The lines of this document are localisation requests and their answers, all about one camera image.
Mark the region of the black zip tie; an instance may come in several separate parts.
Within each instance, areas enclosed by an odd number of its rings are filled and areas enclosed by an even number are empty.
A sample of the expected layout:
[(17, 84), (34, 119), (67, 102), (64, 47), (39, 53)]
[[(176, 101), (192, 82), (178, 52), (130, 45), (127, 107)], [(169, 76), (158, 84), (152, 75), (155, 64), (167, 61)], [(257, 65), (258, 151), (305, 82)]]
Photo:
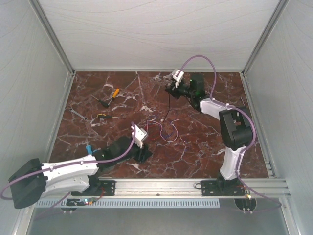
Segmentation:
[(165, 116), (161, 120), (162, 123), (167, 119), (169, 112), (170, 112), (170, 93), (168, 93), (168, 109), (167, 109)]

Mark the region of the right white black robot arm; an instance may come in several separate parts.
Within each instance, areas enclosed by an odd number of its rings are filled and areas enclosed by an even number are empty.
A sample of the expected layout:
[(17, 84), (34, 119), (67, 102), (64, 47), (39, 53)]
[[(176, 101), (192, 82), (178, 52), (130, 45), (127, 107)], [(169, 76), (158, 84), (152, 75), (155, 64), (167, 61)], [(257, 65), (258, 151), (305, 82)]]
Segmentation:
[(210, 97), (204, 89), (204, 77), (199, 73), (191, 75), (188, 85), (183, 81), (182, 71), (173, 71), (171, 77), (172, 82), (167, 85), (166, 92), (176, 99), (181, 96), (189, 99), (195, 110), (220, 121), (225, 153), (213, 188), (226, 195), (238, 185), (243, 156), (256, 138), (249, 110), (246, 106), (231, 106)]

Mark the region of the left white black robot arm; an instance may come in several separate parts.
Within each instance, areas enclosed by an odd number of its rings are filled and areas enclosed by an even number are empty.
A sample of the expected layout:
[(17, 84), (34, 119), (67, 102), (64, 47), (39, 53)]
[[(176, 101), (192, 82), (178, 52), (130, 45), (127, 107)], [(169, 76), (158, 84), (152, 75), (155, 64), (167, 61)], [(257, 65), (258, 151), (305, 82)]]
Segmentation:
[(145, 162), (152, 152), (147, 144), (138, 146), (131, 138), (120, 137), (111, 145), (85, 157), (59, 163), (26, 162), (10, 178), (13, 205), (23, 209), (39, 199), (61, 193), (95, 195), (101, 184), (96, 174), (122, 161)]

